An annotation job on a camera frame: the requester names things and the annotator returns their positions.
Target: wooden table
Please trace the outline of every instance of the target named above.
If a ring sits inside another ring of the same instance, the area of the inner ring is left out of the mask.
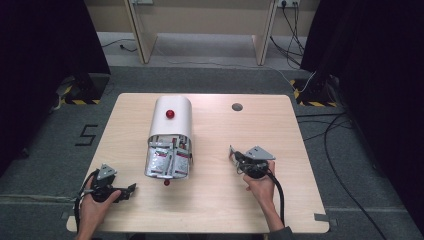
[[[285,195],[286,224],[297,233],[324,233],[327,222],[290,99],[284,95],[181,94],[193,111],[193,156],[189,179],[144,175],[147,138],[155,101],[170,94],[119,96],[87,175],[106,163],[118,171],[113,185],[138,188],[128,201],[113,204],[99,231],[266,233],[262,211],[228,159],[228,149],[245,152],[259,145],[276,160]],[[232,105],[240,103],[242,111]],[[279,195],[274,202],[279,212]],[[67,228],[75,231],[73,217]]]

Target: human hand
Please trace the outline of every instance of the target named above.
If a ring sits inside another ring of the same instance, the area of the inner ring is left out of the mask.
[[[268,161],[268,168],[274,173],[275,162]],[[254,179],[245,174],[243,180],[249,185],[246,190],[251,191],[260,204],[273,203],[274,182],[269,176],[265,175],[262,178]]]
[[[86,190],[90,189],[93,177],[91,177],[85,187]],[[114,191],[108,199],[104,202],[94,201],[91,194],[86,194],[81,203],[80,210],[80,229],[78,232],[77,240],[91,239],[91,236],[96,231],[97,227],[103,223],[107,211],[112,203],[121,195],[120,190]]]
[[[275,162],[268,161],[268,168],[272,174],[275,173]],[[243,176],[243,180],[249,185],[246,190],[251,191],[255,196],[259,205],[261,206],[262,212],[265,215],[269,230],[277,231],[284,228],[284,224],[275,210],[274,205],[274,182],[268,175],[262,178],[254,179],[249,177],[247,174]]]

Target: gray carpet floor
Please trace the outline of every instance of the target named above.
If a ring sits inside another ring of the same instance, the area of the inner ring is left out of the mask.
[[[296,115],[340,113],[346,108],[342,104],[335,108],[297,105],[291,86],[274,70],[111,67],[111,71],[100,104],[62,105],[39,129],[29,146],[29,157],[13,161],[0,178],[0,239],[75,237],[66,229],[72,203],[22,196],[76,195],[120,93],[284,94],[292,99]],[[300,71],[283,73],[287,79],[308,77]],[[333,118],[299,117],[303,138],[323,133]],[[373,168],[349,116],[341,117],[338,123],[340,126],[329,132],[327,143],[334,167],[346,187],[388,239],[423,239],[388,179]],[[80,138],[87,124],[97,125],[86,132],[96,135],[93,144],[75,146],[87,142]],[[331,170],[323,136],[305,140],[305,145],[331,229],[325,234],[296,234],[296,239],[381,239]],[[127,239],[128,235],[97,233],[96,237],[119,240]]]

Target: black sleeve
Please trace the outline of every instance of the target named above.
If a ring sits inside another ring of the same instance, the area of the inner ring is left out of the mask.
[[[290,227],[285,227],[281,230],[270,232],[268,237],[269,240],[294,240],[294,236]]]

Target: power outlet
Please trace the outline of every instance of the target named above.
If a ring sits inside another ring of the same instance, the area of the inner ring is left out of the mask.
[[[294,8],[296,7],[296,3],[297,3],[297,7],[299,7],[299,4],[300,4],[300,0],[285,0],[285,1],[286,1],[286,8]],[[278,0],[277,6],[282,8],[283,0]]]

